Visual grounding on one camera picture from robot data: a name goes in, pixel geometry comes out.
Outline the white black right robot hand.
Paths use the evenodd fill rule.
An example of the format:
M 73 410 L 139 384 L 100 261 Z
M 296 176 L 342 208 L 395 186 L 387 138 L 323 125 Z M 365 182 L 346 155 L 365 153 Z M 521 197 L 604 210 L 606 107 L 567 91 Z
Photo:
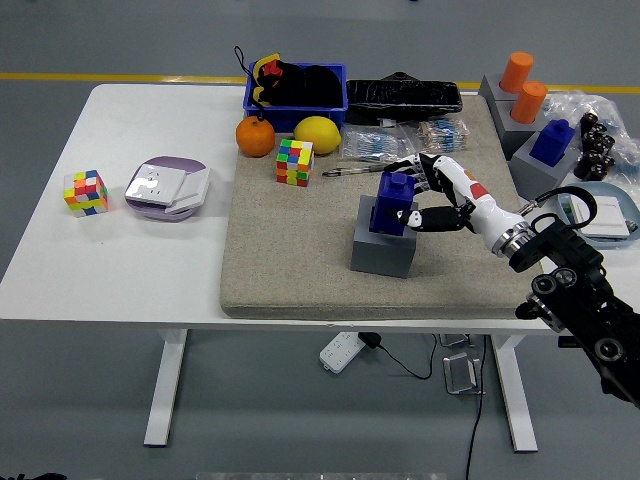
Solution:
M 493 254 L 508 257 L 534 236 L 522 215 L 500 208 L 486 188 L 448 156 L 413 154 L 386 165 L 384 170 L 412 177 L 416 194 L 441 192 L 451 202 L 449 206 L 388 212 L 414 231 L 446 232 L 467 228 L 481 235 Z

